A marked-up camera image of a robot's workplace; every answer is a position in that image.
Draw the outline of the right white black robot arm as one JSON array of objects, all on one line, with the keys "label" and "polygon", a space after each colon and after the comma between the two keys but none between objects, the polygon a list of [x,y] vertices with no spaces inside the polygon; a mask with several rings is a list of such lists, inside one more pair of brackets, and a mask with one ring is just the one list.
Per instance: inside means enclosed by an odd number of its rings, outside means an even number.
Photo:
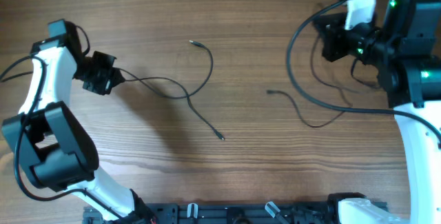
[{"label": "right white black robot arm", "polygon": [[[440,58],[433,55],[440,0],[389,0],[382,27],[376,0],[341,0],[346,13],[319,17],[314,26],[333,62],[353,55],[374,66],[395,112],[407,160],[411,223],[440,222]],[[429,122],[430,130],[407,115]]]}]

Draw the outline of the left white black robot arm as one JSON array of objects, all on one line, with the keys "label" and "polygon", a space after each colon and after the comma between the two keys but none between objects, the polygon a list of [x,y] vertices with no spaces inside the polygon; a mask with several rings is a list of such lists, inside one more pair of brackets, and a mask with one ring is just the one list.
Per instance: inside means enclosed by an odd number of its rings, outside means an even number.
[{"label": "left white black robot arm", "polygon": [[81,47],[80,27],[65,19],[48,25],[49,37],[32,45],[27,98],[1,131],[14,153],[14,176],[31,199],[48,202],[69,194],[92,206],[108,223],[157,223],[155,213],[100,165],[92,138],[69,109],[72,81],[100,95],[125,82],[115,57]]}]

